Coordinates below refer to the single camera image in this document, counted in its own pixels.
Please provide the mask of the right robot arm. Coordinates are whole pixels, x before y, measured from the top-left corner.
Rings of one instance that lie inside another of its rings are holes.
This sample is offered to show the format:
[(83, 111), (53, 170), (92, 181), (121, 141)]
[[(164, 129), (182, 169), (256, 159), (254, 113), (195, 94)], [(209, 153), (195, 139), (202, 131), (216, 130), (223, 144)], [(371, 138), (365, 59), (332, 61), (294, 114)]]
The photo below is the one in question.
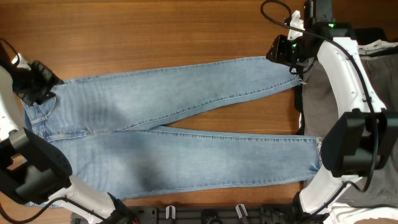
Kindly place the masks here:
[(338, 199), (360, 179), (368, 190), (374, 171), (382, 169), (397, 141), (397, 113), (388, 111), (375, 93), (359, 56), (352, 26), (336, 22), (331, 1), (306, 1), (303, 11), (289, 12), (266, 57), (303, 75), (318, 62), (335, 96), (338, 120), (322, 141), (322, 166), (292, 203), (294, 223), (355, 223), (397, 218), (388, 205), (354, 208)]

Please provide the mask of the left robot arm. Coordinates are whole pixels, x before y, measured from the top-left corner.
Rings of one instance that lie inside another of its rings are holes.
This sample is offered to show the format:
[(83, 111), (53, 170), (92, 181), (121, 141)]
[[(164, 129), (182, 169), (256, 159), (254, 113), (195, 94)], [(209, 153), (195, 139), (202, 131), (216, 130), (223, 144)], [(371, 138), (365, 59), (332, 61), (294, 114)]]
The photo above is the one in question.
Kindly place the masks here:
[(88, 223), (138, 223), (122, 201), (77, 179), (65, 155), (23, 125), (15, 98), (41, 105), (56, 97), (51, 89), (60, 84), (42, 62), (26, 61), (1, 40), (1, 192), (19, 204), (43, 204), (40, 214), (58, 205)]

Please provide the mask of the light blue denim jeans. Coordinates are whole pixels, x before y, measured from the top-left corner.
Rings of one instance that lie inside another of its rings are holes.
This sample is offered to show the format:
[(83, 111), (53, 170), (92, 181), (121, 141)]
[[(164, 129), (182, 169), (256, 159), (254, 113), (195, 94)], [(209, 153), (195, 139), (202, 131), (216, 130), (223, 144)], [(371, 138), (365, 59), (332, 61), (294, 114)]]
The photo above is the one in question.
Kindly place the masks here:
[(60, 149), (79, 180), (126, 200), (314, 178), (315, 136), (170, 126), (299, 83), (281, 64), (245, 57), (67, 80), (22, 109), (27, 128)]

